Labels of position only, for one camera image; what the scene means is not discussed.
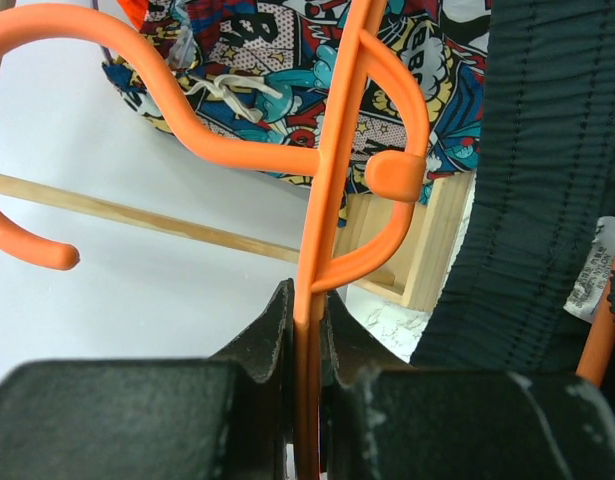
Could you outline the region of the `orange hanger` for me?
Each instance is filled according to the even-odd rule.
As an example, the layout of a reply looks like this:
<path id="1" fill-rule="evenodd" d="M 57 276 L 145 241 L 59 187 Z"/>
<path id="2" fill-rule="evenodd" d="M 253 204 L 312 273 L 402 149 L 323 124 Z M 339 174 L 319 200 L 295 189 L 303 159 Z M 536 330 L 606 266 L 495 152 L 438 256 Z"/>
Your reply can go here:
<path id="1" fill-rule="evenodd" d="M 320 322 L 326 294 L 382 266 L 414 214 L 429 141 L 416 80 L 378 36 L 383 1 L 351 4 L 314 148 L 220 136 L 192 110 L 158 51 L 124 22 L 43 3 L 0 12 L 0 59 L 50 38 L 116 50 L 177 139 L 228 167 L 305 174 L 306 212 L 292 308 L 292 413 L 286 451 L 301 479 L 320 467 Z M 391 212 L 370 240 L 334 254 L 348 199 Z M 615 415 L 597 388 L 610 351 L 599 321 L 573 372 L 417 369 L 372 382 L 379 479 L 615 479 Z M 51 360 L 0 384 L 0 479 L 224 479 L 236 373 L 225 362 Z"/>

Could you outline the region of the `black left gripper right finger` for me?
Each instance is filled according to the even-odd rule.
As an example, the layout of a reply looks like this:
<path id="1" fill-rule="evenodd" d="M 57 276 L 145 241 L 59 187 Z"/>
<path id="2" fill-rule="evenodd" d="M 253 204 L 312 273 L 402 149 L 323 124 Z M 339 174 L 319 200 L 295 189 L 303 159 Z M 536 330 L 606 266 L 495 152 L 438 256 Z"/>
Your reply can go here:
<path id="1" fill-rule="evenodd" d="M 321 470 L 329 479 L 379 479 L 372 382 L 412 367 L 354 318 L 337 291 L 326 294 L 320 347 Z"/>

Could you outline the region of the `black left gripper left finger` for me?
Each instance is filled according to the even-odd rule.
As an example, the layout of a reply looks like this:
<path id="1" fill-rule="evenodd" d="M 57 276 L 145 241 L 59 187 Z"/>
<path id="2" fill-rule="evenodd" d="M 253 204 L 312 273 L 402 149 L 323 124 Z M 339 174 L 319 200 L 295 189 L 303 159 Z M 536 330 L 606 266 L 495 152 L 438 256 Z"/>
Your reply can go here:
<path id="1" fill-rule="evenodd" d="M 224 479 L 284 479 L 291 422 L 294 284 L 281 281 L 262 313 L 211 358 L 236 373 Z"/>

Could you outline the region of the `dark navy shorts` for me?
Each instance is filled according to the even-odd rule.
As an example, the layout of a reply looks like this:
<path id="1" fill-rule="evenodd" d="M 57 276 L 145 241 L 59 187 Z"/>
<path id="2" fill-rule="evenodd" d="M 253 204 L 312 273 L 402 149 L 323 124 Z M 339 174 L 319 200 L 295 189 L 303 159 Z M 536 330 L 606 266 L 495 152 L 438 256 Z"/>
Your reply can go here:
<path id="1" fill-rule="evenodd" d="M 615 1 L 493 5 L 475 196 L 417 369 L 572 372 L 565 302 L 615 215 Z"/>

